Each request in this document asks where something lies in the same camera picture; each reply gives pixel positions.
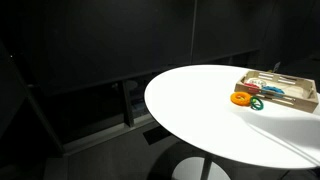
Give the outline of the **wooden slatted tray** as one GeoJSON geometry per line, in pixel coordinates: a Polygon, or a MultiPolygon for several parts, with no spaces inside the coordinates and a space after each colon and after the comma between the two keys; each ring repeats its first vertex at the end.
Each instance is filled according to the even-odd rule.
{"type": "Polygon", "coordinates": [[[247,71],[235,84],[234,91],[309,113],[319,104],[314,80],[257,70],[247,71]]]}

